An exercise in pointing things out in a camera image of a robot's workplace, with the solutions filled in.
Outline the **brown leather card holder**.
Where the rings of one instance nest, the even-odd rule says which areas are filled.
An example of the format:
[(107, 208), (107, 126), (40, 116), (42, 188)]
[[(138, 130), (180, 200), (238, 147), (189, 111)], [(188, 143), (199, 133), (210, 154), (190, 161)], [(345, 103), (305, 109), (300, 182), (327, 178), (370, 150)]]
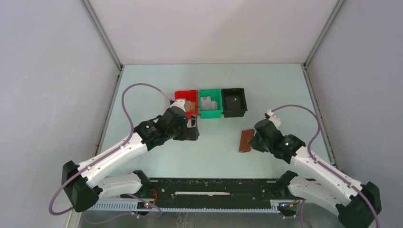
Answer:
[(247, 130), (241, 131), (240, 145), (239, 145), (240, 153), (245, 153), (245, 152), (251, 151), (251, 146), (250, 146), (249, 142), (253, 139), (254, 134), (255, 134), (254, 129), (247, 129)]

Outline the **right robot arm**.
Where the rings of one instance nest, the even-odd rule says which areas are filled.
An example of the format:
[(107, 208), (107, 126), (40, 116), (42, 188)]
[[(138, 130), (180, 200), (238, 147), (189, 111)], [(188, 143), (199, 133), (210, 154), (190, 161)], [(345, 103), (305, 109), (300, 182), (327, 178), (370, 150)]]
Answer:
[(277, 194), (284, 199), (293, 195), (313, 202), (337, 216), (346, 228), (368, 228), (372, 223), (379, 228), (379, 188), (344, 174), (298, 137), (283, 135), (280, 124), (280, 118), (268, 110), (254, 125), (255, 134), (249, 142), (254, 150), (269, 152), (292, 168), (277, 180)]

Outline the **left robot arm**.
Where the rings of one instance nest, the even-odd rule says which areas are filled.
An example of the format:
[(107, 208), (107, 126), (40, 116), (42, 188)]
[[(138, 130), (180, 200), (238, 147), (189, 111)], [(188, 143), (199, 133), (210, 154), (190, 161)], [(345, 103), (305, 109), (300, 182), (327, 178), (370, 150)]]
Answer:
[(126, 161), (184, 135), (189, 121), (185, 111), (190, 104), (185, 99), (177, 99), (163, 115), (140, 122), (114, 147), (79, 164), (73, 161), (65, 163), (62, 169), (63, 190), (74, 211), (86, 211), (100, 199), (127, 193), (139, 198), (148, 196), (151, 182), (143, 171), (136, 170), (117, 177), (111, 177), (110, 173)]

